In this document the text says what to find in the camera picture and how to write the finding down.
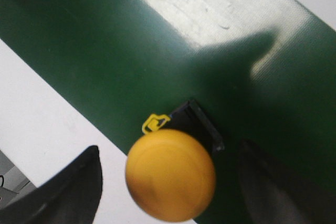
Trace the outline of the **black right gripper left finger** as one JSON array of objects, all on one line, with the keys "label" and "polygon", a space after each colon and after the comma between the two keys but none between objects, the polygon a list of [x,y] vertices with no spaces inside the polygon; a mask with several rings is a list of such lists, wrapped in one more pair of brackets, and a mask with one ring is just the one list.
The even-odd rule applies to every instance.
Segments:
[{"label": "black right gripper left finger", "polygon": [[92,145],[49,181],[1,209],[1,223],[93,223],[102,188],[99,149]]}]

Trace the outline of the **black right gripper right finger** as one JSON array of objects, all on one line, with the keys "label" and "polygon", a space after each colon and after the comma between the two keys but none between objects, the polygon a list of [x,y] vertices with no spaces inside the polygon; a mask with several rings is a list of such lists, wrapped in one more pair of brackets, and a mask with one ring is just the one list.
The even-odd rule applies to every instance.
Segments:
[{"label": "black right gripper right finger", "polygon": [[238,176],[253,223],[335,223],[335,195],[243,140]]}]

